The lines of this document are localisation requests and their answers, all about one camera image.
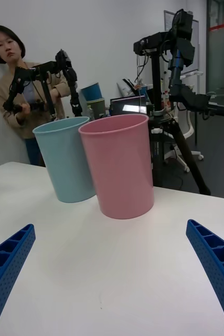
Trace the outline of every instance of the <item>black tripod leg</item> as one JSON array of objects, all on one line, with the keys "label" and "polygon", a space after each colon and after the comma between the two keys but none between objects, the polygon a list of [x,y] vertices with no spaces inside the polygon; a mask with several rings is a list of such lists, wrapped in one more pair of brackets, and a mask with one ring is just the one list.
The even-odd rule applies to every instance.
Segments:
[{"label": "black tripod leg", "polygon": [[199,188],[199,192],[202,195],[210,195],[210,189],[205,184],[205,181],[198,169],[198,166],[193,158],[193,155],[189,149],[189,146],[184,138],[184,135],[175,120],[171,120],[167,125],[164,125],[164,130],[174,137],[174,140],[180,149],[180,152],[184,158],[184,161],[188,165],[192,176]]}]

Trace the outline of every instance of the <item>light blue plastic cup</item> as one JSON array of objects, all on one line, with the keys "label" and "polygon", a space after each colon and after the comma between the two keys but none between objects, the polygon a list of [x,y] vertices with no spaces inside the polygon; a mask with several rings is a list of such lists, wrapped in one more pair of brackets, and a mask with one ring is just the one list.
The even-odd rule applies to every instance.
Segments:
[{"label": "light blue plastic cup", "polygon": [[74,203],[95,195],[78,129],[89,121],[77,117],[49,122],[33,130],[58,200]]}]

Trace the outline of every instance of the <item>tripod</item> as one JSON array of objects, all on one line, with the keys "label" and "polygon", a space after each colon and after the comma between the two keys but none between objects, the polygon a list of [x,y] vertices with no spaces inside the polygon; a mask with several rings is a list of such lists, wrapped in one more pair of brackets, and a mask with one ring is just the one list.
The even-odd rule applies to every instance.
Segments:
[{"label": "tripod", "polygon": [[161,72],[159,62],[159,51],[153,50],[149,53],[152,63],[153,91],[154,98],[151,102],[154,105],[153,116],[150,117],[148,128],[150,134],[151,153],[153,158],[153,183],[155,186],[162,186],[162,165],[163,165],[163,141],[162,130],[171,134],[180,149],[184,161],[188,165],[192,176],[199,188],[200,194],[210,195],[210,190],[198,169],[194,157],[179,127],[179,124],[162,109]]}]

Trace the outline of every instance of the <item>cup rim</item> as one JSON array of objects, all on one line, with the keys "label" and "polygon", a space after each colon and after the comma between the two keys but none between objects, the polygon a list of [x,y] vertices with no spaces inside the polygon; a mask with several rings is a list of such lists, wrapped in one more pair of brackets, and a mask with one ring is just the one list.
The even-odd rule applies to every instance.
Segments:
[{"label": "cup rim", "polygon": [[84,132],[82,131],[81,129],[85,126],[85,125],[82,125],[80,128],[79,128],[79,133],[80,134],[83,134],[83,135],[105,135],[105,134],[111,134],[111,133],[118,133],[118,132],[123,132],[123,131],[127,131],[127,130],[130,130],[130,129],[133,129],[135,127],[138,127],[142,124],[144,124],[145,122],[148,122],[149,120],[149,117],[145,114],[121,114],[121,115],[117,115],[117,116],[112,116],[112,117],[106,117],[106,118],[101,118],[101,119],[97,119],[97,120],[94,120],[94,121],[91,121],[88,123],[88,125],[92,124],[93,122],[103,122],[104,119],[107,119],[107,118],[121,118],[121,117],[125,117],[125,116],[134,116],[134,117],[145,117],[145,119],[142,121],[142,122],[139,122],[138,124],[136,125],[133,125],[133,126],[129,126],[129,127],[125,127],[125,128],[122,128],[122,129],[119,129],[119,130],[113,130],[113,131],[106,131],[106,132]]},{"label": "cup rim", "polygon": [[[82,116],[82,117],[72,117],[72,118],[69,118],[69,119],[83,119],[82,122],[76,124],[76,125],[72,125],[72,126],[67,126],[65,128],[60,128],[58,130],[51,130],[51,131],[39,131],[40,128],[43,128],[44,125],[47,125],[49,123],[46,123],[46,124],[43,124],[43,125],[40,125],[36,128],[33,129],[33,134],[36,135],[36,134],[48,134],[48,133],[56,133],[56,132],[60,132],[60,131],[64,131],[64,130],[69,130],[70,128],[73,128],[73,127],[81,127],[83,124],[87,123],[90,118],[89,117],[85,117],[85,116]],[[56,120],[56,121],[53,121],[53,122],[62,122],[63,120],[65,119],[68,119],[68,118],[64,118],[64,119],[60,119],[60,120]]]}]

